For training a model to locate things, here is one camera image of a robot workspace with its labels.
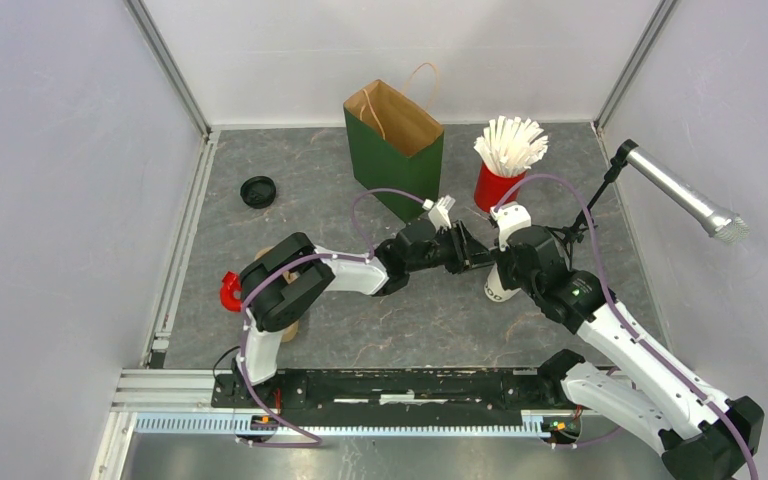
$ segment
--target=black plastic cup lid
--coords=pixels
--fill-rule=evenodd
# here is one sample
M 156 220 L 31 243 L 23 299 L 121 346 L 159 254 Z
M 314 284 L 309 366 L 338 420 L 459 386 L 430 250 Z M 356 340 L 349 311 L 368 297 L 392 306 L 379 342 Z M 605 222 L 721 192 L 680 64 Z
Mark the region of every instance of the black plastic cup lid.
M 269 177 L 252 177 L 240 187 L 240 197 L 252 208 L 266 208 L 275 201 L 278 190 Z

